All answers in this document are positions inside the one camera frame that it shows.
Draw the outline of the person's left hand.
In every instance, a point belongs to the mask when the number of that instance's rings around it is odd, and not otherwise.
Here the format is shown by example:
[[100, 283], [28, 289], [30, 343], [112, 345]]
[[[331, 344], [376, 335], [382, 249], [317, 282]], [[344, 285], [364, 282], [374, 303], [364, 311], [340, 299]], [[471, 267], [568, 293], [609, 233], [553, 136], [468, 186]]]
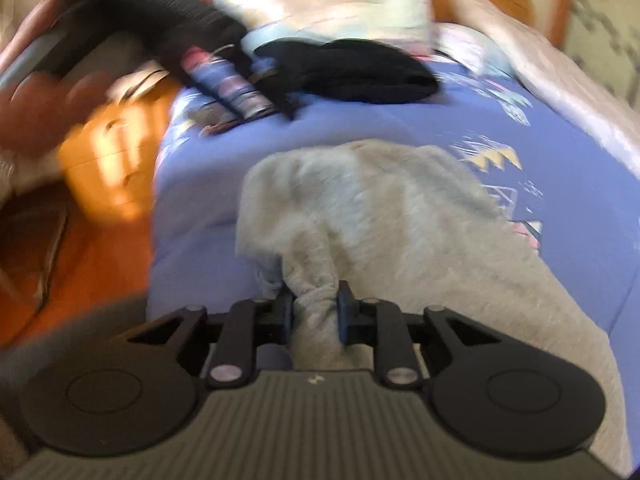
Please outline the person's left hand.
[[71, 84], [32, 73], [17, 86], [2, 88], [2, 150], [32, 158], [52, 151], [107, 100], [114, 81], [110, 75], [94, 73]]

